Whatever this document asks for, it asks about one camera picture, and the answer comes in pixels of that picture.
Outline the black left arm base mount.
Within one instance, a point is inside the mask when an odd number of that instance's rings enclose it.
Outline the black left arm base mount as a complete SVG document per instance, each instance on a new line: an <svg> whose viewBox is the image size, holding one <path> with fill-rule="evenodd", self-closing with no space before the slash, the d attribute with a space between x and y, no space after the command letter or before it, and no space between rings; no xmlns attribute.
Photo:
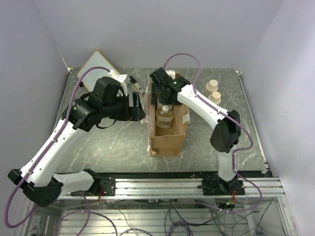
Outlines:
<svg viewBox="0 0 315 236"><path fill-rule="evenodd" d="M99 195L111 197L115 196L116 192L116 181L110 178L102 178L99 186Z"/></svg>

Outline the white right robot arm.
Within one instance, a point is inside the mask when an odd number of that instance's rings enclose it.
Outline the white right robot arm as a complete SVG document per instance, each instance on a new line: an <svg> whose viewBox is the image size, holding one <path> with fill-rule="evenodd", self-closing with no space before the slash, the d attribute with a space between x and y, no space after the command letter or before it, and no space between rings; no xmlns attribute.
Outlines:
<svg viewBox="0 0 315 236"><path fill-rule="evenodd" d="M150 79L163 104L184 104L211 126L210 144L218 152L219 158L216 189L224 195L229 194L237 181L233 152L241 136L240 127L234 123L240 121L239 113L216 105L200 94L187 79L182 76L173 79L162 67L150 74Z"/></svg>

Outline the beige cap bottle front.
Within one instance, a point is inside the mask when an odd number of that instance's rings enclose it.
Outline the beige cap bottle front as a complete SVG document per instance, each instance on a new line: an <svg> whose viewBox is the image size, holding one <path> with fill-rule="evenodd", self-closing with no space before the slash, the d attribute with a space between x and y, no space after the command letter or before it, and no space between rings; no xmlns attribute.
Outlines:
<svg viewBox="0 0 315 236"><path fill-rule="evenodd" d="M219 105L221 103L221 93L218 91L214 91L208 96L208 99L216 105Z"/></svg>

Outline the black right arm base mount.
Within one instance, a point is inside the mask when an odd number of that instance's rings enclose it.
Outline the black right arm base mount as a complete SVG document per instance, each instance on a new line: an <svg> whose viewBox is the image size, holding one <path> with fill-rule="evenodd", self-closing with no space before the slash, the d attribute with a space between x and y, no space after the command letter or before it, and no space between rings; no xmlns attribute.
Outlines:
<svg viewBox="0 0 315 236"><path fill-rule="evenodd" d="M201 189L204 196L231 196L233 193L237 196L245 195L243 182L238 179L234 179L230 182L225 182L220 178L203 179L201 184L197 186L197 189Z"/></svg>

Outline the brown canvas bag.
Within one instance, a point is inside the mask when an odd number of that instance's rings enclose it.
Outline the brown canvas bag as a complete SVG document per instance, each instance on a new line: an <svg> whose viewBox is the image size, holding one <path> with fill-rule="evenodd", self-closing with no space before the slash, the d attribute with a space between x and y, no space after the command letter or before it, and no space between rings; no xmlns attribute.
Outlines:
<svg viewBox="0 0 315 236"><path fill-rule="evenodd" d="M145 121L148 126L148 152L150 156L179 156L183 148L186 130L190 123L189 107L186 105L170 105L174 112L172 126L170 128L160 128L156 126L156 111L161 108L159 103L151 103L154 97L153 82L149 80L149 85L145 93Z"/></svg>

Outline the beige cylinder bottle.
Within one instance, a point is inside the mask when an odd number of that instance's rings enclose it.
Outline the beige cylinder bottle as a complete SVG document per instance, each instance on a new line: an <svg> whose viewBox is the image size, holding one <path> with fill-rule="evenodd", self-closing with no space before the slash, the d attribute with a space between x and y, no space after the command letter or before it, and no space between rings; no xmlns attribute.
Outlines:
<svg viewBox="0 0 315 236"><path fill-rule="evenodd" d="M218 91L218 89L219 89L219 83L215 79L210 80L206 84L206 92L208 96L212 94L213 92Z"/></svg>

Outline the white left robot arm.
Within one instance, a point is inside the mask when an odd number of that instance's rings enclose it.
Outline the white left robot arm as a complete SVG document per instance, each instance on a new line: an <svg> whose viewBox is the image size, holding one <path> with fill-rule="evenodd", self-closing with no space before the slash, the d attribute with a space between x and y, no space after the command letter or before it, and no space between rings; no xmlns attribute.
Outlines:
<svg viewBox="0 0 315 236"><path fill-rule="evenodd" d="M60 195L84 191L98 195L103 191L114 195L115 183L100 177L90 169L74 174L56 174L55 171L69 147L93 127L100 126L104 118L117 121L140 121L145 117L139 94L133 92L133 105L129 104L127 83L130 78L110 70L97 79L94 89L79 98L72 97L61 119L40 151L22 169L9 172L9 179L23 190L35 204L46 207Z"/></svg>

